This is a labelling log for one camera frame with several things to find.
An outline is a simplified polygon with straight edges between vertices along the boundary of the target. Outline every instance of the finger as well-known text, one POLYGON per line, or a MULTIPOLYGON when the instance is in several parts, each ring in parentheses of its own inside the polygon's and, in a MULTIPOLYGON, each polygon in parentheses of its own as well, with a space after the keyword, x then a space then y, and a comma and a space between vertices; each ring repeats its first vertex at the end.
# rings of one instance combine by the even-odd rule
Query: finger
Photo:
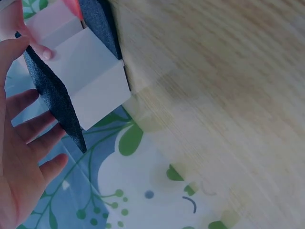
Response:
POLYGON ((68 156, 65 154, 59 154, 51 161, 47 161, 40 166, 40 171, 44 177, 46 185, 51 183, 61 173, 63 168, 68 162, 68 156))
POLYGON ((51 49, 49 49, 46 46, 40 45, 36 42, 35 38, 32 36, 32 33, 30 32, 29 28, 24 25, 20 29, 20 33, 22 35, 28 36, 30 38, 30 45, 34 49, 34 51, 42 57, 44 60, 50 60, 53 57, 53 52, 51 49))
POLYGON ((4 87, 11 64, 23 54, 29 43, 27 36, 0 42, 0 87, 4 87))
POLYGON ((31 120, 19 124, 15 127, 15 131, 27 144, 54 121, 54 116, 50 111, 47 111, 31 120))
POLYGON ((36 89, 29 89, 20 94, 14 95, 6 99, 6 107, 10 115, 10 119, 14 119, 25 108, 35 102, 39 97, 36 89))
POLYGON ((57 123, 50 131, 43 136, 28 143, 28 147, 36 154, 37 162, 42 160, 51 149, 61 140, 65 135, 65 131, 59 123, 57 123))

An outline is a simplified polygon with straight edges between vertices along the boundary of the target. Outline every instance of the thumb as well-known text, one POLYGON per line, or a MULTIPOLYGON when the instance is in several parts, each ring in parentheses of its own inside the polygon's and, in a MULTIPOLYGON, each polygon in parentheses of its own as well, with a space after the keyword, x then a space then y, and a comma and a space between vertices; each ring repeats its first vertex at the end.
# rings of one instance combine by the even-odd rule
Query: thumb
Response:
POLYGON ((11 64, 23 54, 29 43, 27 36, 0 42, 0 88, 4 88, 6 74, 11 64))

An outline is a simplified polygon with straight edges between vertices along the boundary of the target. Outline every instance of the foam piece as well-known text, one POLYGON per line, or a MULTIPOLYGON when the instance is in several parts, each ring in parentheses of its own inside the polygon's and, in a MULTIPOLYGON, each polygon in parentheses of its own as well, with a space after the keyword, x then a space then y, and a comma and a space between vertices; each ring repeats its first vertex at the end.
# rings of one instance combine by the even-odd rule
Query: foam piece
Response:
POLYGON ((40 59, 32 47, 29 46, 26 49, 24 59, 34 85, 43 101, 78 148, 85 153, 87 148, 81 132, 81 126, 65 85, 51 68, 40 59))
POLYGON ((82 30, 79 18, 61 0, 38 12, 26 25, 36 41, 50 49, 82 30))
POLYGON ((118 60, 122 59, 110 3, 107 0, 79 0, 79 2, 86 25, 118 60))
POLYGON ((55 48, 46 64, 65 84, 83 129, 88 130, 131 96, 124 64, 86 28, 55 48))

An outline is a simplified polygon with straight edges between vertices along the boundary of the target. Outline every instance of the dark blue foam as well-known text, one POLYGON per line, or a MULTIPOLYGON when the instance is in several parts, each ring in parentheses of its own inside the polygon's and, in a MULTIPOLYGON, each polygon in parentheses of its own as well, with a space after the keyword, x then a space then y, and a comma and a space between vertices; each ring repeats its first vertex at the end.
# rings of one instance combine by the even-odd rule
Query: dark blue foam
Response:
POLYGON ((120 60, 122 53, 111 5, 107 0, 79 0, 86 25, 120 60))
MULTIPOLYGON (((18 38, 21 35, 17 32, 15 36, 18 38)), ((23 55, 30 76, 43 101, 78 148, 85 153, 86 143, 65 85, 31 46, 28 46, 23 55)))

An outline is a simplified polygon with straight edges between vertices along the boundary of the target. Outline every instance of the green dot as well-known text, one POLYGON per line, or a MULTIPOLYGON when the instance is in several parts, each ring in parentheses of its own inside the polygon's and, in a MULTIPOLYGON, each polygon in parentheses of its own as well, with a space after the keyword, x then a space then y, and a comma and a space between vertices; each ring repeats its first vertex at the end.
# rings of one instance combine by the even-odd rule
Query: green dot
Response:
POLYGON ((90 220, 90 223, 92 225, 96 226, 97 225, 97 220, 93 218, 93 219, 90 220))
POLYGON ((117 202, 113 202, 113 203, 111 204, 111 207, 112 207, 113 209, 118 208, 118 206, 119 206, 119 204, 118 204, 117 202))
POLYGON ((117 189, 117 190, 115 191, 115 195, 116 195, 117 197, 122 197, 122 196, 124 195, 124 192, 123 192, 123 190, 121 190, 121 189, 117 189))
POLYGON ((127 209, 123 209, 121 213, 122 213, 122 215, 127 216, 128 215, 128 210, 127 209))
POLYGON ((93 209, 94 213, 99 214, 101 212, 101 209, 96 207, 93 209))
POLYGON ((85 210, 83 210, 83 209, 78 210, 78 211, 76 212, 76 216, 77 216, 77 218, 79 218, 79 219, 84 219, 84 218, 86 218, 86 212, 85 212, 85 210))
POLYGON ((109 214, 108 213, 103 213, 103 218, 106 219, 108 218, 109 214))
POLYGON ((118 222, 118 225, 119 225, 120 228, 124 227, 124 224, 123 224, 122 221, 119 221, 119 222, 118 222))

